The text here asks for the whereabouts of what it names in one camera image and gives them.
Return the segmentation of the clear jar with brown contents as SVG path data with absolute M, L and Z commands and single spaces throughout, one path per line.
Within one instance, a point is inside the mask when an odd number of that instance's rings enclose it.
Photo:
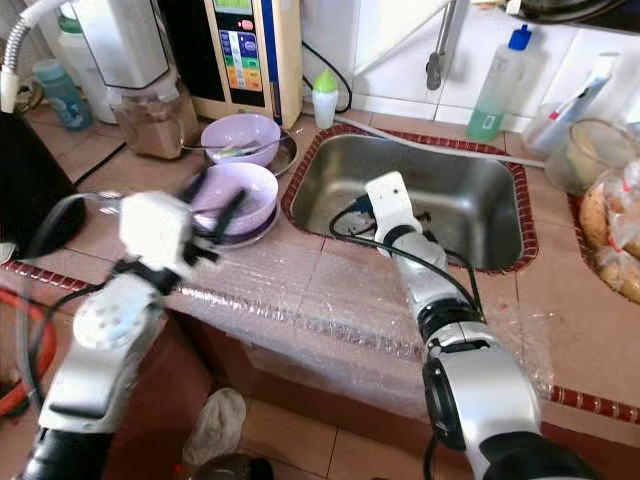
M 138 155 L 178 159 L 200 137 L 195 104 L 178 79 L 116 93 L 111 110 L 125 143 Z

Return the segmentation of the bag of bread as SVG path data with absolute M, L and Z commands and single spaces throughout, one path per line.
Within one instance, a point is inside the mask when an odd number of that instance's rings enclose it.
M 596 179 L 582 197 L 579 223 L 596 275 L 640 305 L 640 159 Z

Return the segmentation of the metal faucet pipe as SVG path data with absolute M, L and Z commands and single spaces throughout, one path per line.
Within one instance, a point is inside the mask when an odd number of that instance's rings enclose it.
M 438 91 L 443 86 L 445 69 L 448 68 L 454 36 L 454 18 L 456 18 L 460 0 L 442 0 L 439 14 L 439 29 L 433 51 L 425 65 L 425 86 L 428 91 Z

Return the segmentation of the white jar with green lid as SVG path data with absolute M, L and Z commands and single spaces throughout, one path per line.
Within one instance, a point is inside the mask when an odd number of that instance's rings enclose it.
M 59 6 L 58 24 L 58 44 L 63 52 L 65 67 L 70 69 L 73 81 L 84 92 L 93 118 L 97 122 L 115 125 L 109 88 L 102 81 L 99 65 L 93 59 L 81 23 L 69 3 Z

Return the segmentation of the dark round object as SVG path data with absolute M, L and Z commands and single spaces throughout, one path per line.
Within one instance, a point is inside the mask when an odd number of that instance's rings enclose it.
M 264 457 L 229 453 L 193 468 L 186 480 L 275 480 L 273 466 Z

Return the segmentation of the stainless steel sink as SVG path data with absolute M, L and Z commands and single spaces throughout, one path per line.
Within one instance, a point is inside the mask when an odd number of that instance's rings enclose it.
M 402 174 L 422 227 L 480 273 L 515 273 L 538 255 L 524 168 L 488 143 L 396 132 L 390 140 L 335 125 L 320 132 L 285 188 L 291 223 L 329 236 L 330 220 L 369 180 Z

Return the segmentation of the clear bubble wrap sheet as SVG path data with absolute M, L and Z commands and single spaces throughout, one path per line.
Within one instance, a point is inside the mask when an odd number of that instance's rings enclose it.
M 426 415 L 424 342 L 393 261 L 264 239 L 227 250 L 168 306 L 250 347 L 250 362 L 306 387 L 408 419 Z

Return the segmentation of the clear plastic container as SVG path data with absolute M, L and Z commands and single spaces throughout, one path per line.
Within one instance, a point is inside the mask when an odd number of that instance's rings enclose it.
M 585 106 L 576 101 L 544 104 L 524 132 L 526 150 L 540 157 L 554 154 L 570 136 L 572 124 L 575 124 L 585 111 Z

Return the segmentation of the purple plastic bowl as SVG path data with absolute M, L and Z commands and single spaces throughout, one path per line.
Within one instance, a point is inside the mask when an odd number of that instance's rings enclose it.
M 198 145 L 215 163 L 266 166 L 279 151 L 282 128 L 270 116 L 252 113 L 224 116 L 207 125 Z
M 244 236 L 268 224 L 276 211 L 278 180 L 265 166 L 252 163 L 219 163 L 207 169 L 204 182 L 189 202 L 196 223 L 212 232 L 219 216 L 241 191 L 244 197 L 230 218 L 224 237 Z

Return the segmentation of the metal spoon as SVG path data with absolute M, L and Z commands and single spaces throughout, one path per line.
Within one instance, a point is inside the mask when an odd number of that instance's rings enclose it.
M 206 152 L 206 154 L 214 154 L 215 157 L 243 157 L 275 146 L 276 143 L 278 143 L 278 140 L 266 143 L 246 143 L 246 145 L 241 146 L 184 145 L 182 148 L 186 151 L 201 151 Z

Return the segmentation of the teal plastic bottle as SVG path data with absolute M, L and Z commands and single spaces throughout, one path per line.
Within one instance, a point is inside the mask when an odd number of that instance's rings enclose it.
M 32 74 L 44 90 L 56 118 L 69 131 L 84 131 L 93 124 L 93 116 L 76 83 L 58 60 L 45 59 L 32 65 Z

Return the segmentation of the clear glass jar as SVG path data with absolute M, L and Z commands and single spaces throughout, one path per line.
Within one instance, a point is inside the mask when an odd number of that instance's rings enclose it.
M 572 124 L 566 141 L 548 160 L 550 183 L 567 195 L 582 195 L 600 175 L 640 159 L 640 140 L 622 125 L 600 119 Z

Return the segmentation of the stainless steel plate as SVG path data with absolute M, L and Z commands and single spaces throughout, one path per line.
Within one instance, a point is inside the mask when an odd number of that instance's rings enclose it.
M 264 238 L 266 234 L 268 234 L 270 230 L 275 227 L 275 224 L 278 223 L 279 216 L 280 212 L 275 211 L 273 212 L 273 214 L 271 214 L 270 218 L 265 221 L 264 224 L 260 225 L 260 227 L 250 230 L 250 232 L 233 234 L 233 236 L 224 237 L 221 246 L 227 248 L 239 248 L 247 246 L 247 244 L 252 244 L 260 241 L 261 238 Z
M 265 145 L 265 143 L 253 140 L 243 145 Z M 275 146 L 265 148 L 265 150 L 256 152 L 256 154 L 243 156 L 243 157 L 215 157 L 214 154 L 205 154 L 210 163 L 250 163 L 260 166 L 265 166 L 266 169 L 275 177 L 280 177 L 284 173 L 287 173 L 292 168 L 294 163 L 294 156 L 297 154 L 297 145 L 292 137 L 288 134 L 282 134 L 278 138 L 278 143 Z

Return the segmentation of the white cloth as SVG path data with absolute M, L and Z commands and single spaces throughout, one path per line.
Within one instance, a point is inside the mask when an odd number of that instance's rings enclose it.
M 238 390 L 224 387 L 212 393 L 184 444 L 182 466 L 195 468 L 236 451 L 246 417 L 246 399 Z

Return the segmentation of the blue-capped dish soap bottle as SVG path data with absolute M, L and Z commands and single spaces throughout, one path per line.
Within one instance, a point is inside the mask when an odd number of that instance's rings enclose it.
M 495 50 L 477 101 L 466 128 L 471 141 L 490 142 L 500 133 L 504 116 L 511 105 L 517 87 L 524 78 L 532 38 L 529 24 L 511 33 L 506 46 Z

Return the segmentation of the white toothpaste tube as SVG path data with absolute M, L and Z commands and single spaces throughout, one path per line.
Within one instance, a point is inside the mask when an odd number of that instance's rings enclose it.
M 570 132 L 571 125 L 576 123 L 589 109 L 599 93 L 611 81 L 617 61 L 618 52 L 603 52 L 596 58 L 590 69 L 584 86 L 575 95 L 568 97 L 552 110 L 548 115 L 543 131 L 538 136 L 534 146 L 538 147 L 540 155 L 550 155 L 562 145 Z

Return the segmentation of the black pan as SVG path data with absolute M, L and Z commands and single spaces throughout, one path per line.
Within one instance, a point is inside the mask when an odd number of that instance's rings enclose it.
M 640 32 L 640 0 L 506 0 L 504 9 L 532 23 Z

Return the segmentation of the beige water ionizer appliance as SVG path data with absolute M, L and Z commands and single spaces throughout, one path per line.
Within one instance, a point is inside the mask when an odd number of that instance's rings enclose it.
M 198 116 L 270 116 L 291 128 L 303 106 L 300 0 L 156 0 Z

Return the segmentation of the small white green-capped bottle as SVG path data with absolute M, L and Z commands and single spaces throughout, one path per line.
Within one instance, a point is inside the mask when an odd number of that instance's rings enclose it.
M 314 108 L 315 123 L 320 131 L 332 128 L 337 114 L 337 102 L 340 97 L 337 74 L 325 69 L 312 82 L 311 101 Z

